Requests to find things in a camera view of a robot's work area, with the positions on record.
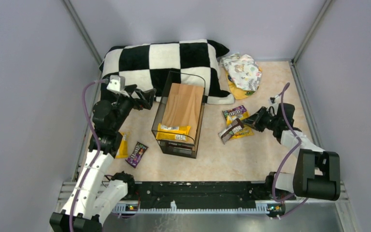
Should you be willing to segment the yellow peanut M&M bag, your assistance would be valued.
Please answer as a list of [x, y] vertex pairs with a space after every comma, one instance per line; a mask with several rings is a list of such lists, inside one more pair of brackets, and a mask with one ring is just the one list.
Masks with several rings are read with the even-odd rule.
[[248, 126], [244, 126], [242, 130], [236, 132], [230, 139], [231, 140], [240, 139], [252, 135], [254, 135], [253, 129]]

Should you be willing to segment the brown M&M candy bag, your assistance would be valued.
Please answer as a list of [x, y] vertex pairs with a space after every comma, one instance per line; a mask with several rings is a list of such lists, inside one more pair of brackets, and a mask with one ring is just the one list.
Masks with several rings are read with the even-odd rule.
[[218, 136], [222, 143], [225, 144], [238, 131], [244, 128], [244, 124], [239, 118], [233, 120], [228, 126], [219, 132]]

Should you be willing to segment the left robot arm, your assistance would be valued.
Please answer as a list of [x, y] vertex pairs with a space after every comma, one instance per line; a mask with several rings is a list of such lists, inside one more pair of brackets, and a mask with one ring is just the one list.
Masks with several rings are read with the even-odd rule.
[[92, 137], [86, 161], [71, 196], [60, 212], [53, 212], [49, 224], [55, 232], [101, 232], [117, 203], [129, 193], [129, 174], [112, 177], [99, 193], [106, 171], [115, 159], [123, 135], [119, 129], [132, 110], [151, 109], [156, 94], [152, 88], [142, 91], [136, 85], [111, 92], [92, 107], [88, 118]]

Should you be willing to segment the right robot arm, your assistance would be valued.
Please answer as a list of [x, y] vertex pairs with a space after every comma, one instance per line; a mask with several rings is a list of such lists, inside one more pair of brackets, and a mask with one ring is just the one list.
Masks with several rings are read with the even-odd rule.
[[273, 174], [272, 197], [276, 202], [292, 196], [336, 201], [341, 194], [340, 157], [318, 147], [294, 128], [294, 112], [294, 105], [276, 103], [242, 120], [258, 132], [272, 131], [276, 140], [289, 149]]

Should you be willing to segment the yellow candy bag on shelf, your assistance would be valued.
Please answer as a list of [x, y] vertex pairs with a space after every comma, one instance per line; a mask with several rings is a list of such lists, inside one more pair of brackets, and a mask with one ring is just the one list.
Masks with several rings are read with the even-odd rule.
[[156, 139], [187, 141], [190, 129], [190, 126], [169, 127], [160, 123], [157, 127]]

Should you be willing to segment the purple M&M candy bag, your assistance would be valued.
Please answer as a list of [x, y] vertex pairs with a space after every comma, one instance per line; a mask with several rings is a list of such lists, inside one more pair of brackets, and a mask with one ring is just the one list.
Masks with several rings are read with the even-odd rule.
[[148, 146], [141, 142], [137, 142], [133, 152], [125, 159], [125, 161], [133, 168], [137, 168], [140, 163], [144, 153], [147, 151]]

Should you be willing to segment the yellow candy bag left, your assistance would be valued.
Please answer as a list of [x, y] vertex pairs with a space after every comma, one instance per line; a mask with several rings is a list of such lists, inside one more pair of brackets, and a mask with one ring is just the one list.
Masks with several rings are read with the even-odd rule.
[[130, 135], [129, 132], [123, 132], [122, 140], [119, 146], [119, 149], [116, 154], [116, 159], [125, 159], [128, 157], [128, 137]]

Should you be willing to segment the purple brown M&M bag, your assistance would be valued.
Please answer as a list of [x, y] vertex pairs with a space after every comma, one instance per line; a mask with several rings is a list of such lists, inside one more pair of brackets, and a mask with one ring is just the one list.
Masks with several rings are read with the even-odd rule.
[[229, 110], [224, 110], [222, 111], [222, 114], [225, 119], [230, 119], [230, 120], [234, 120], [235, 118], [245, 119], [249, 117], [249, 112], [243, 105], [237, 106]]

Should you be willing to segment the yellow cloth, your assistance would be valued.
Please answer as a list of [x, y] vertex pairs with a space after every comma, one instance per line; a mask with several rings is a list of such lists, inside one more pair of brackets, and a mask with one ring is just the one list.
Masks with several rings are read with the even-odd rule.
[[227, 69], [223, 68], [223, 70], [227, 77], [229, 90], [236, 100], [246, 99], [258, 91], [262, 78], [261, 68], [249, 68], [246, 71], [245, 68], [238, 65], [238, 72], [231, 71], [231, 74]]

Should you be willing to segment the black white checkered pillow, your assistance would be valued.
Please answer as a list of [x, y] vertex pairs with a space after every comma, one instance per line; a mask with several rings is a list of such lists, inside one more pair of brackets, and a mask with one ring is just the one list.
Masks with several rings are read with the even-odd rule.
[[217, 59], [229, 49], [214, 40], [147, 43], [113, 46], [106, 53], [99, 70], [102, 78], [118, 75], [126, 85], [142, 91], [156, 89], [160, 100], [168, 77], [181, 84], [205, 88], [206, 103], [233, 104], [233, 95], [220, 86], [221, 71]]

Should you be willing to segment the patterned white cloth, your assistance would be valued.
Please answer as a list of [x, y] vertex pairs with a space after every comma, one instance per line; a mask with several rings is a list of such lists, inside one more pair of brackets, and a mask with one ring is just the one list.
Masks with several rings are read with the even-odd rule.
[[222, 57], [219, 64], [227, 71], [236, 88], [250, 92], [258, 90], [262, 69], [250, 55], [235, 53]]

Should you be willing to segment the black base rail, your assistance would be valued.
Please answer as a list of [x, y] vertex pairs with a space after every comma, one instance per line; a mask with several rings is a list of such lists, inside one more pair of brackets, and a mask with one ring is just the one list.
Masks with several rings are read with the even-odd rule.
[[272, 200], [271, 187], [261, 181], [135, 182], [112, 214], [260, 214], [277, 218], [284, 203]]

